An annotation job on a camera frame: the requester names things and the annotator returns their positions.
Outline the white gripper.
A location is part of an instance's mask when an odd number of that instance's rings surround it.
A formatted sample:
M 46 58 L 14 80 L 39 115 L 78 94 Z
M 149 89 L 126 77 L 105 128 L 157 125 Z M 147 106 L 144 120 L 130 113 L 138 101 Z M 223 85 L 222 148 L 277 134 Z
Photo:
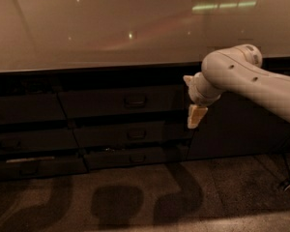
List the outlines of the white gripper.
M 190 99 L 195 103 L 191 104 L 188 109 L 188 128 L 196 129 L 208 111 L 206 106 L 219 100 L 221 91 L 203 75 L 184 75 L 183 80 L 188 86 Z

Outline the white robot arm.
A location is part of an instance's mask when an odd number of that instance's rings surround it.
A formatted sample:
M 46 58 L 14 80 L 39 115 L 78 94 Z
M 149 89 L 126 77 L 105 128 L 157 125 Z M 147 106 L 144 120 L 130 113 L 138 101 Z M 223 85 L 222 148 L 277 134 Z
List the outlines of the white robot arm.
M 196 128 L 208 107 L 226 91 L 241 95 L 290 123 L 290 76 L 265 71 L 262 62 L 260 50 L 252 44 L 208 54 L 200 72 L 183 77 L 192 101 L 188 127 Z

